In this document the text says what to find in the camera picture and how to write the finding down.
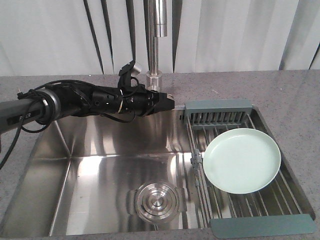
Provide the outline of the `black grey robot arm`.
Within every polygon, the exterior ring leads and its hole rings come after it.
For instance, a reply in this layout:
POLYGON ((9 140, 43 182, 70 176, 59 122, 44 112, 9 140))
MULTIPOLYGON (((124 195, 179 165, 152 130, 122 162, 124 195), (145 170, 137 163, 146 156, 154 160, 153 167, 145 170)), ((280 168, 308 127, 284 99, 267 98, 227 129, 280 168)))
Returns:
POLYGON ((129 114, 133 119, 170 111, 174 100, 164 92, 148 90, 139 82, 134 86, 119 83, 117 87, 98 86, 80 80, 56 80, 26 93, 16 100, 0 104, 0 132, 15 129, 14 139, 6 155, 13 151, 24 125, 37 122, 44 131, 52 122, 68 117, 102 116, 125 123, 117 115, 129 114))

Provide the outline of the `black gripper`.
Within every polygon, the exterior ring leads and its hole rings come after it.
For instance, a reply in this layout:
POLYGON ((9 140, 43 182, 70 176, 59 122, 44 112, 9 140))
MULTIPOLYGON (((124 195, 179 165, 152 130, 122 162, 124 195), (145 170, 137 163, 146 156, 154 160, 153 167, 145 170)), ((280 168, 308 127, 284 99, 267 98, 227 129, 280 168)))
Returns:
POLYGON ((122 88, 120 93, 118 114, 134 112, 139 117, 145 117, 175 108, 174 97, 171 94, 139 87, 135 87, 134 90, 122 88))

